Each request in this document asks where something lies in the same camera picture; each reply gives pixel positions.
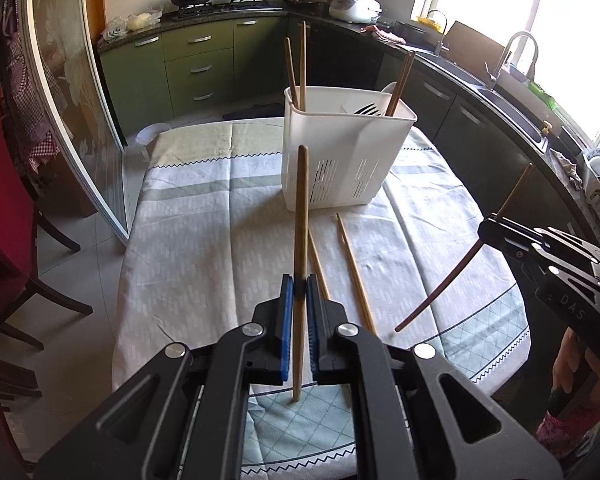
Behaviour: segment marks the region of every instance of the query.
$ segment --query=chopstick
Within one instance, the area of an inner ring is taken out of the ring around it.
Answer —
[[[360,310],[362,311],[362,319],[365,323],[365,327],[373,334],[378,335],[378,329],[376,328],[376,323],[374,322],[374,317],[371,314],[371,308],[369,307],[369,300],[366,296],[365,287],[362,284],[362,278],[360,277],[360,272],[358,270],[358,266],[356,265],[356,260],[353,257],[353,252],[351,251],[351,245],[349,244],[349,237],[347,237],[347,232],[344,229],[344,224],[342,222],[342,217],[340,213],[337,213],[338,218],[338,227],[340,228],[340,235],[342,236],[342,240],[344,241],[345,254],[347,255],[347,261],[349,262],[349,267],[351,269],[351,273],[353,276],[353,282],[356,285],[356,292],[358,293],[358,301],[360,302]]]
[[[289,79],[289,90],[291,91],[291,102],[298,108],[298,88],[296,87],[296,76],[294,75],[294,60],[291,56],[291,40],[285,38],[286,76]]]
[[[300,96],[299,110],[306,111],[306,22],[300,28]]]
[[[293,401],[300,400],[304,353],[304,300],[306,293],[306,249],[309,226],[309,150],[298,147],[296,176],[296,234],[294,244],[293,311]]]
[[[411,65],[413,65],[413,60],[415,59],[415,57],[416,54],[413,51],[408,52],[407,55],[404,57],[404,62],[400,69],[398,79],[395,82],[394,92],[391,94],[391,99],[389,99],[389,105],[386,108],[386,112],[384,113],[385,117],[394,116],[395,109],[398,107],[398,101],[400,100],[400,96],[402,95],[402,91],[404,90],[404,85],[407,82],[407,78],[409,77]]]
[[[322,271],[322,265],[320,264],[320,258],[318,257],[318,251],[315,248],[314,236],[311,234],[311,228],[309,227],[309,256],[314,266],[315,275],[318,277],[318,286],[320,286],[320,295],[324,300],[330,300],[329,289],[327,288],[327,280],[324,279],[324,272]]]
[[[502,206],[496,213],[496,219],[502,218],[504,211],[509,207],[512,200],[515,198],[518,191],[520,190],[520,187],[522,186],[523,182],[527,179],[527,177],[533,171],[533,168],[534,168],[534,165],[531,163],[525,168],[525,171],[523,171],[522,175],[520,175],[520,178],[516,182],[516,185],[514,186],[514,188],[511,190],[511,193],[509,193],[509,196],[507,196],[507,199],[504,201],[504,204],[502,204]],[[419,306],[416,308],[416,310],[411,312],[404,319],[403,322],[401,322],[397,327],[394,328],[394,330],[396,332],[400,332],[400,330],[405,328],[409,323],[411,323],[420,314],[422,314],[424,312],[424,310],[431,303],[433,303],[434,300],[440,294],[442,294],[444,292],[444,290],[451,284],[451,282],[458,277],[458,274],[460,274],[460,272],[462,272],[462,270],[469,264],[469,262],[474,258],[474,256],[478,253],[478,251],[482,248],[483,245],[484,245],[484,243],[482,243],[482,241],[480,239],[478,239],[476,241],[476,243],[472,245],[471,249],[469,249],[467,251],[467,254],[464,255],[462,260],[460,260],[458,262],[458,264],[453,268],[453,270],[447,275],[447,277],[444,280],[442,280],[442,282],[435,288],[435,290],[431,294],[429,294],[427,296],[427,299],[424,300],[421,304],[419,304]]]

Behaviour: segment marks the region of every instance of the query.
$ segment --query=wooden chair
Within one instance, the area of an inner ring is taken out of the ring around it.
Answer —
[[[4,418],[4,412],[9,409],[1,401],[13,400],[15,395],[41,397],[42,393],[37,388],[38,382],[32,370],[0,360],[0,443],[4,444],[26,472],[32,472],[34,464],[23,459]]]
[[[13,167],[0,122],[0,332],[42,350],[40,341],[6,323],[25,301],[40,294],[80,314],[91,314],[93,309],[38,278],[38,225],[72,251],[80,250],[80,245],[63,235],[36,209]]]

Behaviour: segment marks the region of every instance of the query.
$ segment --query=rice cooker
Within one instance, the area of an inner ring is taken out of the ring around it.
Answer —
[[[333,0],[329,15],[349,23],[375,23],[382,12],[375,0]]]

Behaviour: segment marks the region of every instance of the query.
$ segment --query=screw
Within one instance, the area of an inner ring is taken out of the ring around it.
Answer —
[[[420,359],[431,359],[433,356],[436,355],[436,349],[427,343],[420,343],[419,345],[416,345],[413,349],[413,352]]]
[[[249,337],[256,337],[264,332],[262,325],[259,323],[247,323],[242,327],[242,333]]]
[[[340,335],[343,335],[344,337],[353,337],[355,335],[358,335],[359,332],[358,327],[355,326],[353,323],[343,323],[341,325],[338,325],[338,328],[336,330]]]
[[[164,354],[171,359],[177,359],[178,357],[182,357],[186,351],[187,349],[184,348],[182,343],[171,343],[164,349]]]

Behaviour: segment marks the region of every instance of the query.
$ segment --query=yellow basket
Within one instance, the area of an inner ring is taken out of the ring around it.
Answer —
[[[435,28],[438,32],[442,33],[442,25],[434,22],[433,20],[430,20],[429,18],[423,18],[422,16],[418,16],[418,23],[427,25],[427,27]]]

